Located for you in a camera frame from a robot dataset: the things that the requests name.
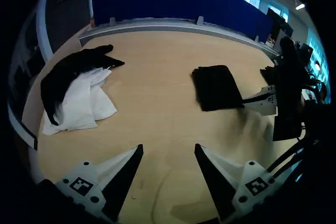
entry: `wooden table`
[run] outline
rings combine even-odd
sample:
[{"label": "wooden table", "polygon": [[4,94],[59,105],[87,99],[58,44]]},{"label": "wooden table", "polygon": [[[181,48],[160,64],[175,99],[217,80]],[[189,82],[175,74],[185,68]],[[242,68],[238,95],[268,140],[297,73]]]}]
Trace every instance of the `wooden table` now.
[{"label": "wooden table", "polygon": [[258,49],[186,32],[130,32],[98,37],[84,48],[113,44],[125,65],[102,87],[118,112],[95,129],[39,135],[39,165],[53,182],[82,160],[100,163],[139,143],[144,156],[120,222],[197,223],[217,216],[194,156],[200,143],[243,163],[271,164],[295,143],[272,142],[273,116],[235,109],[202,112],[190,77],[199,66],[227,65],[243,97],[266,86],[259,69],[272,66]]}]

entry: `white cloth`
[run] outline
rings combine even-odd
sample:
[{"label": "white cloth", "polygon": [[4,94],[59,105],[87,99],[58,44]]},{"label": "white cloth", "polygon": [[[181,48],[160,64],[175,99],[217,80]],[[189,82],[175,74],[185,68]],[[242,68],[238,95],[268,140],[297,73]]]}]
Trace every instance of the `white cloth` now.
[{"label": "white cloth", "polygon": [[44,111],[43,134],[53,135],[61,130],[97,127],[96,120],[117,112],[109,97],[100,88],[111,73],[108,69],[94,69],[80,74],[68,88],[64,100],[54,116],[58,126],[51,124]]}]

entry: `folded black cloth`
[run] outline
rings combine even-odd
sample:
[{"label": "folded black cloth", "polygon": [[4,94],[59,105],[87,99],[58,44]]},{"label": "folded black cloth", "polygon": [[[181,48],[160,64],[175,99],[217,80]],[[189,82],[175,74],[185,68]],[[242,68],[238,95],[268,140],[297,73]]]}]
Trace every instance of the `folded black cloth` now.
[{"label": "folded black cloth", "polygon": [[199,67],[192,72],[197,101],[203,111],[243,108],[242,96],[227,66]]},{"label": "folded black cloth", "polygon": [[94,49],[84,49],[70,54],[59,61],[41,81],[41,98],[50,122],[54,119],[56,108],[63,102],[66,91],[79,74],[103,67],[104,69],[122,66],[124,62],[106,56],[113,45],[103,45]]}]

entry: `ceiling light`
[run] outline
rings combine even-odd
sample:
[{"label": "ceiling light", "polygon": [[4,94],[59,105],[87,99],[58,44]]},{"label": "ceiling light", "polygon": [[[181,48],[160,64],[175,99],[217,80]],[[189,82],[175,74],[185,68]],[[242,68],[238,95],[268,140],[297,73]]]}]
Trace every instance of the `ceiling light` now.
[{"label": "ceiling light", "polygon": [[320,63],[318,61],[315,62],[315,67],[316,67],[316,70],[318,70],[318,71],[321,70],[321,66],[320,66]]},{"label": "ceiling light", "polygon": [[296,7],[296,10],[299,10],[299,9],[302,9],[304,8],[306,5],[303,3],[303,4],[300,4],[299,6]]}]

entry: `black cable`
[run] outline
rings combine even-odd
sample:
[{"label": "black cable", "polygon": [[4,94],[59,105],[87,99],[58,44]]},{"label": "black cable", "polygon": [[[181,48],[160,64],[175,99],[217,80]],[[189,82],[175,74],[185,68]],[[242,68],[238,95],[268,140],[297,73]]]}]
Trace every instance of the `black cable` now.
[{"label": "black cable", "polygon": [[321,100],[320,100],[319,91],[318,91],[317,86],[314,88],[314,87],[311,87],[311,86],[308,86],[308,85],[303,85],[302,89],[307,89],[309,91],[312,91],[315,95],[317,103],[321,104]]},{"label": "black cable", "polygon": [[289,160],[283,167],[281,167],[274,175],[274,178],[277,178],[281,173],[289,169],[293,164],[301,161],[304,155],[304,151],[297,153],[291,160]]},{"label": "black cable", "polygon": [[302,149],[302,142],[297,142],[292,147],[290,147],[284,154],[282,154],[277,160],[273,162],[268,168],[267,172],[273,171],[276,167],[278,167],[282,162],[284,162],[291,155],[297,153],[300,149]]},{"label": "black cable", "polygon": [[256,101],[262,101],[262,100],[266,100],[268,97],[270,97],[272,95],[272,93],[265,93],[256,97],[252,97],[252,98],[247,98],[242,100],[243,104],[246,103],[252,103],[252,102],[256,102]]},{"label": "black cable", "polygon": [[297,165],[297,167],[292,171],[292,173],[288,176],[288,178],[285,180],[282,187],[288,186],[292,180],[297,180],[297,178],[302,175],[306,169],[306,162],[304,159],[301,160],[301,162]]}]

